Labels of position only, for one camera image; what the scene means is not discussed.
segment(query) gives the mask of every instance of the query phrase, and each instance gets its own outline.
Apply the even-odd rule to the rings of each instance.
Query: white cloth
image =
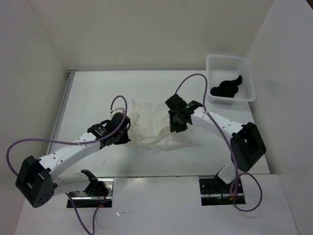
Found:
[[[127,146],[159,152],[182,148],[191,143],[192,135],[188,129],[180,133],[170,132],[168,110],[165,103],[129,102],[127,116],[131,119],[128,131],[131,141]]]

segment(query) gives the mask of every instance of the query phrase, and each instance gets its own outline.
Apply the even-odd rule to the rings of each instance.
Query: white plastic basket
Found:
[[[233,101],[247,102],[255,100],[255,90],[249,63],[246,58],[231,55],[209,55],[206,58],[209,101],[221,104],[233,104]],[[234,98],[211,95],[213,87],[218,87],[225,80],[234,80],[242,76],[243,82]]]

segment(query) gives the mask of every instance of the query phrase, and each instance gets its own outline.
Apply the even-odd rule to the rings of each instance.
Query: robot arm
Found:
[[[33,156],[23,161],[15,185],[33,207],[44,205],[53,195],[70,192],[85,191],[91,195],[100,188],[105,194],[106,189],[102,182],[88,170],[73,177],[59,177],[71,165],[94,152],[111,144],[123,144],[130,141],[128,125],[130,119],[125,118],[119,130],[109,138],[103,139],[112,133],[121,123],[124,114],[116,113],[111,120],[93,125],[74,143],[66,147],[35,159]]]
[[[196,101],[186,103],[178,94],[166,102],[169,107],[171,132],[181,132],[187,129],[187,123],[202,127],[217,136],[221,136],[213,121],[208,117],[202,104]],[[223,130],[234,152],[239,174],[249,171],[265,154],[266,148],[257,126],[251,122],[242,123],[228,120],[218,114],[208,111]],[[215,176],[224,184],[230,184],[235,179],[235,167],[230,160]]]

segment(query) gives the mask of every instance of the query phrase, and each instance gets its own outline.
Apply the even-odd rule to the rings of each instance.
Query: white table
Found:
[[[278,175],[256,175],[263,202],[244,213],[232,205],[201,206],[198,177],[117,178],[112,208],[100,208],[96,235],[297,235]],[[246,205],[259,200],[249,176],[242,177]],[[25,201],[15,235],[85,235],[67,197],[58,195],[39,208]],[[78,209],[91,229],[94,208]]]
[[[164,102],[172,96],[180,82],[193,73],[205,71],[85,71],[76,72],[68,95],[63,118],[54,139],[73,141],[87,128],[110,118],[110,104],[119,94],[136,102]],[[190,78],[179,91],[187,102],[202,102],[204,80]],[[207,108],[233,121],[253,122],[248,103],[211,104]],[[194,130],[192,146],[170,152],[131,149],[127,145],[105,147],[70,167],[64,174],[88,169],[99,177],[148,177],[215,175],[230,159],[223,140],[206,130]],[[52,145],[51,151],[61,148]],[[263,156],[250,170],[254,174],[269,173]]]

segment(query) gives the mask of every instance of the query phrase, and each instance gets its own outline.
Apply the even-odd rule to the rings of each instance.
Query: white wall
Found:
[[[70,69],[186,69],[245,55],[273,0],[29,2]]]
[[[252,113],[279,173],[300,235],[312,234],[313,10],[305,0],[276,0],[248,58]]]
[[[0,227],[14,233],[24,202],[5,161],[8,146],[29,137],[50,138],[66,84],[66,70],[28,1],[0,5]],[[45,153],[46,144],[12,150],[18,171],[24,158]]]

